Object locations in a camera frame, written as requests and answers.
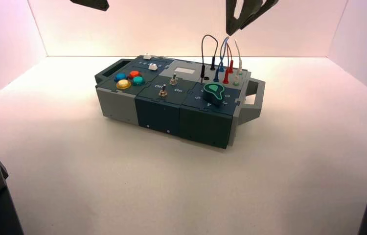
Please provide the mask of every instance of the blue wire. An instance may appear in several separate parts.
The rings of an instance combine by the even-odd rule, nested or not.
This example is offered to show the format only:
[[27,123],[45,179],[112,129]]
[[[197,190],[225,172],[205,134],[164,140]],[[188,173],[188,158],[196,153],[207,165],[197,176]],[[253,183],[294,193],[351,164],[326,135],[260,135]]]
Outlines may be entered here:
[[228,44],[228,39],[229,37],[226,37],[223,41],[223,43],[221,44],[221,48],[220,48],[220,64],[219,64],[219,70],[223,70],[224,68],[224,63],[223,63],[223,60],[225,58],[225,51],[226,51],[226,48],[227,48],[227,44]]
[[223,59],[225,57],[225,50],[227,49],[227,41],[228,41],[229,37],[226,37],[223,41],[223,43],[221,44],[221,48],[220,48],[220,63],[218,65],[218,69],[215,71],[215,77],[214,77],[214,82],[219,82],[218,79],[218,72],[222,72],[224,71],[224,63],[223,63]]

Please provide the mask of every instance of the black wire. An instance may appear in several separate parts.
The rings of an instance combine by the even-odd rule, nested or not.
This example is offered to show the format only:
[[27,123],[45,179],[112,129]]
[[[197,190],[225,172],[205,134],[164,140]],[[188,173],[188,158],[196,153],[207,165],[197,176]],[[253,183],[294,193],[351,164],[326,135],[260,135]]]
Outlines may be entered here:
[[201,54],[202,54],[202,64],[204,64],[204,39],[209,36],[211,37],[213,40],[215,40],[216,42],[216,46],[215,46],[215,52],[214,52],[214,57],[217,54],[217,49],[218,49],[218,41],[216,38],[214,38],[212,35],[206,34],[203,38],[202,38],[202,42],[201,42]]

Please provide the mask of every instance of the yellow button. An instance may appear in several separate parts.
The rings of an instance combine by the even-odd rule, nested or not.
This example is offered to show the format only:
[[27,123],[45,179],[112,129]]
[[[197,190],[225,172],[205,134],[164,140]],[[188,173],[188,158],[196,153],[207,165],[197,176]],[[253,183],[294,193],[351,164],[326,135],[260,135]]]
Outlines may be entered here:
[[129,88],[131,85],[132,85],[132,83],[129,80],[122,79],[122,80],[120,80],[120,81],[117,82],[116,87],[119,90],[124,90],[124,89]]

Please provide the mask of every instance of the teal button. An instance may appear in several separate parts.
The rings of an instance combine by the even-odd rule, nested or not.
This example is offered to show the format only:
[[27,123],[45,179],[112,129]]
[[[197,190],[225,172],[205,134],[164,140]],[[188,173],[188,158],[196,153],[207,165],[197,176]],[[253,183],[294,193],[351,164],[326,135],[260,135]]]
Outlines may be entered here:
[[133,86],[141,86],[144,84],[143,77],[134,77],[133,78]]

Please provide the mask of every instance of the carrying handle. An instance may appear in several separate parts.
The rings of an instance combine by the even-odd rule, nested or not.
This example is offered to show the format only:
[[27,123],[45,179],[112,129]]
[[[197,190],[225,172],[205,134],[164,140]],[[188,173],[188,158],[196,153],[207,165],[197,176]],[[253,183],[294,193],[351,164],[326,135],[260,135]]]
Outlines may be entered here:
[[263,106],[264,88],[266,83],[254,78],[248,80],[246,96],[255,94],[254,104],[242,104],[238,125],[256,119],[260,116],[261,107]]

